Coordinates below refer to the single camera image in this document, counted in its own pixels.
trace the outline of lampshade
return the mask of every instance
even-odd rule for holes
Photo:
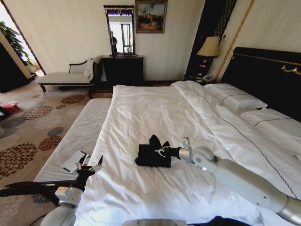
[[[219,36],[207,37],[202,48],[197,55],[205,57],[217,57],[219,54],[218,43],[220,41]]]

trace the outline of gold headboard trim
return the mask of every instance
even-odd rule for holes
[[[295,67],[294,69],[286,69],[285,65],[283,65],[282,68],[281,68],[281,70],[284,71],[284,72],[287,72],[287,73],[294,72],[297,75],[301,75],[301,72],[298,71],[297,67]]]
[[[233,38],[233,40],[232,40],[232,42],[231,42],[231,44],[230,44],[230,46],[229,46],[229,48],[228,48],[228,51],[227,51],[227,53],[226,53],[226,55],[225,55],[225,57],[224,57],[224,59],[223,59],[223,61],[222,61],[222,64],[221,64],[221,66],[220,66],[218,72],[216,73],[215,82],[220,82],[220,80],[221,80],[221,71],[222,71],[222,68],[224,67],[224,65],[225,65],[225,63],[226,63],[226,60],[227,60],[227,58],[228,58],[228,56],[229,56],[229,54],[230,54],[230,52],[231,52],[231,50],[232,50],[232,48],[233,48],[233,46],[234,46],[234,43],[236,42],[236,39],[237,39],[237,37],[238,37],[238,35],[239,35],[240,31],[241,31],[241,28],[243,27],[243,25],[244,25],[244,23],[245,23],[245,21],[246,21],[246,18],[248,17],[248,15],[249,15],[249,13],[250,13],[250,11],[251,11],[251,8],[252,8],[252,6],[253,6],[253,4],[254,4],[254,1],[255,1],[255,0],[251,0],[250,5],[249,5],[249,7],[248,7],[248,9],[246,10],[246,13],[245,13],[245,15],[244,15],[244,18],[243,18],[242,21],[240,22],[240,25],[239,25],[239,27],[238,27],[238,29],[237,29],[235,35],[234,35],[234,38]]]
[[[265,58],[265,57],[260,57],[260,56],[252,56],[252,55],[245,55],[245,54],[240,54],[240,53],[233,53],[233,55],[244,56],[244,57],[251,57],[251,58],[256,58],[256,59],[261,59],[261,60],[269,60],[269,61],[274,61],[274,62],[288,64],[288,65],[301,66],[301,63],[290,62],[290,61],[285,61],[285,60],[275,60],[275,59],[271,59],[271,58]]]

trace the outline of telephone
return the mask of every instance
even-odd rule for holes
[[[211,82],[215,79],[215,76],[213,74],[208,74],[208,75],[205,75],[202,79],[205,82]]]

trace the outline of red object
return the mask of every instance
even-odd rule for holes
[[[1,104],[1,107],[3,107],[9,113],[15,113],[20,109],[17,105],[18,105],[17,102],[10,102],[10,103]]]

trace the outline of picture frame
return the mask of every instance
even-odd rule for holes
[[[136,33],[164,33],[167,0],[136,0]]]

